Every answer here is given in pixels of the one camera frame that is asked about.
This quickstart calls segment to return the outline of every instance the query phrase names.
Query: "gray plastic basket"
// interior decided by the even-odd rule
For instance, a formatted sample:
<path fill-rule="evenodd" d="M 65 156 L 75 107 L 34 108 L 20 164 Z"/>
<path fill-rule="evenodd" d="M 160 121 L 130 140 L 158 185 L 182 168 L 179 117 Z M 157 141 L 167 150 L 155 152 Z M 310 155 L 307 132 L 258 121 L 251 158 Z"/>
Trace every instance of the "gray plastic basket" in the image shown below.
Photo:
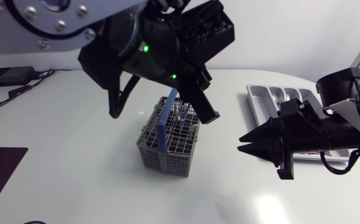
<path fill-rule="evenodd" d="M 177 91 L 173 90 L 169 97 L 159 100 L 136 144 L 145 167 L 163 174 L 188 177 L 199 119 L 192 106 L 183 104 L 176 95 Z M 194 125 L 198 127 L 192 132 L 190 128 Z"/>

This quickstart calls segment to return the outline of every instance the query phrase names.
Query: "blue basket handle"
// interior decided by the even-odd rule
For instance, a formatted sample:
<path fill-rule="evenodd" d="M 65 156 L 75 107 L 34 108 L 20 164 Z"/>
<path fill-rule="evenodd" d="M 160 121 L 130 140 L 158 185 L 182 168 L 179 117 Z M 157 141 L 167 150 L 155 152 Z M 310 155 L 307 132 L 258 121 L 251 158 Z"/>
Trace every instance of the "blue basket handle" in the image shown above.
<path fill-rule="evenodd" d="M 158 151 L 162 153 L 166 152 L 166 122 L 168 122 L 170 109 L 172 108 L 177 94 L 177 89 L 173 88 L 169 96 L 166 98 L 166 103 L 163 106 L 161 116 L 158 120 Z"/>

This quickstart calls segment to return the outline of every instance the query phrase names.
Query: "white table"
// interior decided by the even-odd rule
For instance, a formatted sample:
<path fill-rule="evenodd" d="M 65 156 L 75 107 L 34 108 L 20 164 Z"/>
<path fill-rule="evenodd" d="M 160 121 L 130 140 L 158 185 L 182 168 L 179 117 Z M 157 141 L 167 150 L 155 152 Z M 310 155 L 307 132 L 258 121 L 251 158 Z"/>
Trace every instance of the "white table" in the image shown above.
<path fill-rule="evenodd" d="M 205 93 L 221 117 L 201 126 L 188 178 L 144 168 L 136 147 L 168 87 L 142 79 L 112 119 L 105 90 L 64 72 L 0 108 L 0 146 L 29 148 L 0 194 L 0 223 L 360 223 L 360 160 L 344 176 L 296 162 L 295 180 L 280 180 L 273 164 L 237 150 L 255 127 L 247 84 L 314 83 L 210 72 Z"/>

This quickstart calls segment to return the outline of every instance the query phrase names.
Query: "green object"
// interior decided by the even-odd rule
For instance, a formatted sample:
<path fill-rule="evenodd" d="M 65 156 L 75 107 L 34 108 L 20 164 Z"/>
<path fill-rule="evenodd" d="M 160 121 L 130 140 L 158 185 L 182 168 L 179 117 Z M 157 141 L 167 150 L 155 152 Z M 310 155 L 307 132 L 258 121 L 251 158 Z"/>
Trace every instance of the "green object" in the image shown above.
<path fill-rule="evenodd" d="M 148 50 L 149 50 L 149 46 L 148 46 L 148 45 L 145 45 L 144 48 L 143 48 L 143 50 L 144 50 L 144 53 L 147 53 Z"/>
<path fill-rule="evenodd" d="M 190 127 L 190 133 L 191 133 L 191 136 L 194 135 L 194 133 L 197 131 L 199 125 L 198 124 L 194 124 Z"/>

